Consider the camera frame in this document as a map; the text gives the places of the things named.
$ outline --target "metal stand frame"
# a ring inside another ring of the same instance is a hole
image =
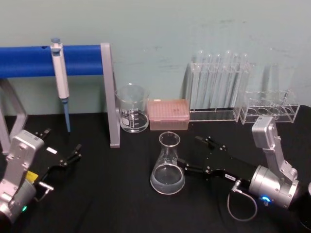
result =
[[[109,43],[101,43],[104,88],[108,112],[108,124],[110,134],[110,147],[120,147],[120,122],[118,119],[118,110],[115,99],[115,76],[113,71],[113,62],[111,48]]]
[[[3,111],[0,108],[0,143],[2,146],[2,153],[7,155],[10,146],[11,146],[11,139],[16,136],[25,126],[27,121],[27,113],[23,108],[14,88],[9,83],[7,79],[0,79],[0,87],[3,90],[5,96],[7,96],[12,103],[17,116],[13,128],[9,134]]]

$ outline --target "black tabletop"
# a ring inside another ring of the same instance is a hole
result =
[[[311,108],[301,106],[294,124],[278,123],[283,153],[298,170],[301,182],[311,181]],[[106,114],[70,115],[72,132],[66,133],[63,115],[30,116],[25,129],[34,133],[51,128],[47,144],[64,155],[81,143],[82,159],[51,180],[55,190],[42,202],[32,202],[15,222],[13,233],[243,233],[303,232],[294,213],[258,201],[259,212],[250,222],[233,220],[226,210],[232,183],[186,177],[184,188],[164,196],[150,185],[150,174],[160,153],[162,132],[121,131],[121,148],[109,147]],[[267,166],[255,147],[252,124],[190,122],[181,137],[178,155],[197,163],[194,136],[211,136],[227,145],[230,155],[253,165]],[[252,215],[244,198],[232,198],[239,217]]]

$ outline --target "wall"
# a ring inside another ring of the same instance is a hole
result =
[[[280,87],[295,72],[292,87],[311,105],[310,7],[308,0],[3,1],[0,46],[48,45],[55,36],[72,45],[110,42],[117,86],[139,83],[151,98],[179,97],[186,65],[199,49],[247,52],[258,64],[251,86],[260,84],[265,63],[280,62]],[[62,112],[53,78],[11,82],[29,114]],[[70,112],[101,111],[102,83],[101,77],[70,77]]]

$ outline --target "cable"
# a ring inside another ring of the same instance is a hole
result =
[[[244,193],[244,192],[242,192],[242,191],[240,191],[240,192],[238,192],[238,193],[240,193],[240,194],[242,194],[242,195],[248,197],[250,200],[252,200],[252,202],[253,202],[254,205],[255,205],[255,212],[254,212],[254,214],[253,214],[251,217],[245,218],[245,219],[240,219],[240,218],[235,217],[235,216],[231,213],[231,211],[230,211],[230,206],[229,206],[229,202],[230,202],[230,193],[228,194],[228,198],[227,198],[227,209],[228,209],[228,212],[229,212],[229,214],[231,215],[231,217],[233,217],[235,220],[240,221],[240,222],[248,222],[248,221],[252,220],[252,219],[257,215],[257,210],[258,210],[258,208],[257,208],[257,203],[256,203],[256,201],[255,201],[250,195],[248,195],[248,194],[246,194],[246,193]]]

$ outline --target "blue foam bar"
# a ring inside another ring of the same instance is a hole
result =
[[[67,75],[102,75],[100,45],[64,46]],[[0,48],[0,79],[55,76],[50,46]]]

